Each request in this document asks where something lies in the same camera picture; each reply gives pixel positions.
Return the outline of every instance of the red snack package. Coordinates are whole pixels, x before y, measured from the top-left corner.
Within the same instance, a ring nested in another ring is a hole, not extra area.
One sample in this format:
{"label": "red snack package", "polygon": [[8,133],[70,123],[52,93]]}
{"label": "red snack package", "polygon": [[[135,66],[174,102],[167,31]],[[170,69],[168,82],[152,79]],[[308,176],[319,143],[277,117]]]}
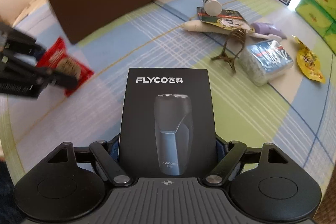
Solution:
{"label": "red snack package", "polygon": [[72,75],[77,78],[78,85],[73,90],[65,90],[65,96],[69,97],[83,83],[85,83],[94,72],[82,63],[67,54],[64,40],[59,37],[57,41],[48,49],[36,65],[37,67],[49,67],[57,71]]}

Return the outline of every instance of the table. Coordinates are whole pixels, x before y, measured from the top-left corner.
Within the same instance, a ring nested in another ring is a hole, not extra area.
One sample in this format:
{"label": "table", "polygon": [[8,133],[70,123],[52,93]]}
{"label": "table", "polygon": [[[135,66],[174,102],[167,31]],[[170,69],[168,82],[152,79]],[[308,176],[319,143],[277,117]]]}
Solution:
{"label": "table", "polygon": [[[180,27],[196,18],[202,0],[157,0],[74,46],[44,5],[17,28],[36,36],[46,47],[64,37],[70,54],[95,75],[69,98],[52,86],[37,100],[0,97],[0,138],[13,181],[63,141],[87,146],[118,134],[128,68],[181,67],[208,70],[219,136],[251,147],[275,143],[312,175],[324,193],[336,160],[335,56],[299,15],[277,0],[219,1],[224,8],[239,11],[249,23],[272,22],[288,37],[298,36],[320,57],[326,84],[308,80],[295,64],[269,85],[257,87],[239,64],[232,75],[228,64],[210,62],[226,37]],[[289,40],[282,45],[295,59],[296,46]],[[228,48],[238,50],[233,44]]]}

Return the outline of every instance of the stack of green packages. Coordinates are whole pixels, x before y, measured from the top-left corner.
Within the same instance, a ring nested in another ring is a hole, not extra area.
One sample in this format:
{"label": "stack of green packages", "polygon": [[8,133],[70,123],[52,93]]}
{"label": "stack of green packages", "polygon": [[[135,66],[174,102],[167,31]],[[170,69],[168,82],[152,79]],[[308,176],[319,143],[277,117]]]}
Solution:
{"label": "stack of green packages", "polygon": [[336,53],[336,0],[301,0],[295,10]]}

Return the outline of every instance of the yellow candy wrapper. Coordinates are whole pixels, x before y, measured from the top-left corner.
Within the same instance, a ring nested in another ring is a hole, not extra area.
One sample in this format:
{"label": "yellow candy wrapper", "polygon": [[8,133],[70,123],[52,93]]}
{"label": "yellow candy wrapper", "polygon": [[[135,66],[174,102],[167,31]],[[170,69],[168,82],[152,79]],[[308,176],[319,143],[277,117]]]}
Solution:
{"label": "yellow candy wrapper", "polygon": [[311,80],[326,82],[321,72],[321,64],[319,58],[313,53],[300,39],[293,36],[294,40],[299,44],[300,50],[297,52],[296,60],[303,74]]}

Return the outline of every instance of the black box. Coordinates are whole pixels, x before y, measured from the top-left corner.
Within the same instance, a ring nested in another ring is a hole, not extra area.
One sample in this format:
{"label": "black box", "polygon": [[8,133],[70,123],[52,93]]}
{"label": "black box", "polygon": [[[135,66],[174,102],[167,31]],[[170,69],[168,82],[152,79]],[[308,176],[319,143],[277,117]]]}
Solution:
{"label": "black box", "polygon": [[133,177],[202,177],[217,164],[208,71],[130,68],[119,165]]}

